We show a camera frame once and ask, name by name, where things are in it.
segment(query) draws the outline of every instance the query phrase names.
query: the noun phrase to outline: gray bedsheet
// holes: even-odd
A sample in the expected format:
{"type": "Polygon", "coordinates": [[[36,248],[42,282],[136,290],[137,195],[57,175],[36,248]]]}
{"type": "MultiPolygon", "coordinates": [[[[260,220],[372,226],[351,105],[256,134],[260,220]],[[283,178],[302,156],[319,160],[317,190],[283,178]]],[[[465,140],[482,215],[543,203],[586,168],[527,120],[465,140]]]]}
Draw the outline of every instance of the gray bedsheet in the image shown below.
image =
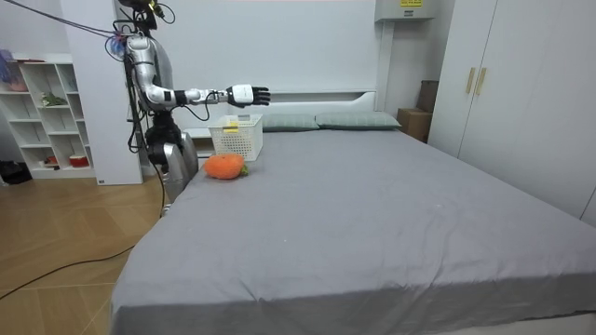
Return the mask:
{"type": "Polygon", "coordinates": [[[596,310],[595,288],[596,229],[474,167],[397,131],[275,133],[133,249],[112,334],[425,334],[596,310]]]}

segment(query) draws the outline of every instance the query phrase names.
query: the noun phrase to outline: plastic basket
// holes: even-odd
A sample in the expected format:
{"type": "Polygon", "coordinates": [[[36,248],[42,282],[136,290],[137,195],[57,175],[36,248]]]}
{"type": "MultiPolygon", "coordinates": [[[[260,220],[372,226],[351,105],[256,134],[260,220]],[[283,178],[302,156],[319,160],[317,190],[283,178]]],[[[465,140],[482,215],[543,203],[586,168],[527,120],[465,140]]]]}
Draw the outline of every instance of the plastic basket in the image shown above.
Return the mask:
{"type": "Polygon", "coordinates": [[[261,114],[226,115],[209,126],[216,154],[241,154],[244,160],[257,160],[263,148],[261,114]]]}

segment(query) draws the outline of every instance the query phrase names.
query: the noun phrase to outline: humanoid robot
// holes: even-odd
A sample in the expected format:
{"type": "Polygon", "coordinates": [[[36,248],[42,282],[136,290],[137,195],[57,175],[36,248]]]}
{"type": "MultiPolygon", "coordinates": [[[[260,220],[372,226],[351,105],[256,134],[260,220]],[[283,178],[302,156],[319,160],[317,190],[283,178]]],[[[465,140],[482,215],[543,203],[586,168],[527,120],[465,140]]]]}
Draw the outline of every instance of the humanoid robot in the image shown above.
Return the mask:
{"type": "MultiPolygon", "coordinates": [[[[130,20],[115,23],[133,23],[136,34],[126,38],[125,69],[129,93],[134,86],[139,107],[153,116],[153,126],[145,133],[149,160],[160,167],[163,182],[171,203],[180,195],[198,171],[195,145],[190,136],[182,133],[174,123],[172,109],[185,105],[227,102],[239,108],[250,105],[268,105],[270,93],[266,87],[236,85],[224,90],[173,89],[171,65],[164,48],[151,37],[157,29],[156,16],[164,12],[156,0],[119,0],[135,12],[130,20]]],[[[131,99],[133,117],[137,101],[131,99]]]]}

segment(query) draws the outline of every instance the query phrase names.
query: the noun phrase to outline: wardrobe door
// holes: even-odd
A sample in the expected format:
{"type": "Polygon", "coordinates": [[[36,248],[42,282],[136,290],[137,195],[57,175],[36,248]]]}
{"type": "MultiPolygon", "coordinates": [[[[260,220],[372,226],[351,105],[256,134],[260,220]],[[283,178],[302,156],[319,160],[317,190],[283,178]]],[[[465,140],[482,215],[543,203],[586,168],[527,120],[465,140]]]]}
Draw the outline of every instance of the wardrobe door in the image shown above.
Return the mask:
{"type": "Polygon", "coordinates": [[[459,156],[578,218],[596,187],[595,13],[498,1],[459,156]]]}
{"type": "Polygon", "coordinates": [[[428,144],[457,156],[496,0],[455,3],[428,144]]]}

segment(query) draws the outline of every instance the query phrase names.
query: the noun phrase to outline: robot fingers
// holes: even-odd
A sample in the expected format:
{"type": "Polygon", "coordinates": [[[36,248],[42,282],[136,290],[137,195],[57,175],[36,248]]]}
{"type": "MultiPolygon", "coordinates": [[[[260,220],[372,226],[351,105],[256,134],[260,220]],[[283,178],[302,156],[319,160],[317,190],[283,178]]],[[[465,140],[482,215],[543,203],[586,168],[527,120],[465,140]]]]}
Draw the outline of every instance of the robot fingers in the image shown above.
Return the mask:
{"type": "Polygon", "coordinates": [[[271,93],[267,87],[253,87],[252,88],[253,105],[268,106],[271,101],[271,93]]]}

